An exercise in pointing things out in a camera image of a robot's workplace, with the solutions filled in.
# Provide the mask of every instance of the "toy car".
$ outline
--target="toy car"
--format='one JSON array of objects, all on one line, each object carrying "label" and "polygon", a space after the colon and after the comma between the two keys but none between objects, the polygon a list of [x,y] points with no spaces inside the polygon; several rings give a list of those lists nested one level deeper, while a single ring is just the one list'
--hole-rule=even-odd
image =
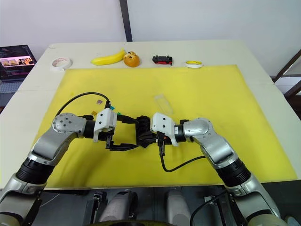
[{"label": "toy car", "polygon": [[171,56],[153,56],[152,58],[155,64],[160,65],[173,65],[173,58]]}]

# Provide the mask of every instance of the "silver robot arm segment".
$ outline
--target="silver robot arm segment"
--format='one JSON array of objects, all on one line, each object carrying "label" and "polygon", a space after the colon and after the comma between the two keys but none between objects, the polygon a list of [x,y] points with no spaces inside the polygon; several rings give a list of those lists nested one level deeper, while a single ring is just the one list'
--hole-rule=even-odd
[{"label": "silver robot arm segment", "polygon": [[164,133],[176,146],[177,142],[186,140],[199,144],[246,221],[249,222],[262,214],[280,217],[279,210],[268,192],[246,168],[231,145],[214,131],[208,119],[183,120],[176,125],[170,117],[155,113],[151,131]]},{"label": "silver robot arm segment", "polygon": [[97,114],[95,121],[89,115],[57,115],[49,130],[33,146],[19,171],[1,191],[0,226],[29,226],[33,222],[41,204],[40,193],[73,139],[85,137],[94,142],[106,141],[105,148],[112,151],[136,148],[137,145],[134,144],[114,144],[112,136],[117,121],[137,123],[131,117],[117,115],[108,107]]},{"label": "silver robot arm segment", "polygon": [[71,113],[54,118],[21,168],[0,193],[0,225],[30,225],[41,204],[40,193],[54,167],[75,138],[83,137],[87,120]]}]

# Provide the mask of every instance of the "black pole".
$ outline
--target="black pole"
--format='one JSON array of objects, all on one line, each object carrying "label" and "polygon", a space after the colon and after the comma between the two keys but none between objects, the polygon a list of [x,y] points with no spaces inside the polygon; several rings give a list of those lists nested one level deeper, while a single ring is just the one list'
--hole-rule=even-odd
[{"label": "black pole", "polygon": [[120,2],[123,26],[124,26],[124,31],[126,33],[127,41],[133,41],[130,18],[128,16],[127,0],[119,0],[119,2]]},{"label": "black pole", "polygon": [[283,76],[283,74],[298,60],[299,57],[301,57],[301,49],[298,53],[296,53],[295,56],[292,57],[292,59],[284,66],[284,68],[281,69],[276,77],[272,79],[273,82],[275,83],[279,78],[281,78],[281,76]]}]

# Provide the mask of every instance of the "tape roll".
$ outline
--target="tape roll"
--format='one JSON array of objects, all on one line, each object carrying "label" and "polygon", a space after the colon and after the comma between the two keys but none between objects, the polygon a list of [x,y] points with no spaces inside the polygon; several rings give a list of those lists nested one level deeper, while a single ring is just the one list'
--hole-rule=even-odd
[{"label": "tape roll", "polygon": [[190,68],[200,68],[203,66],[203,62],[190,60],[190,61],[186,61],[185,65],[186,67],[190,67]]},{"label": "tape roll", "polygon": [[62,72],[72,65],[72,61],[68,57],[60,57],[51,63],[51,68],[55,71]]}]

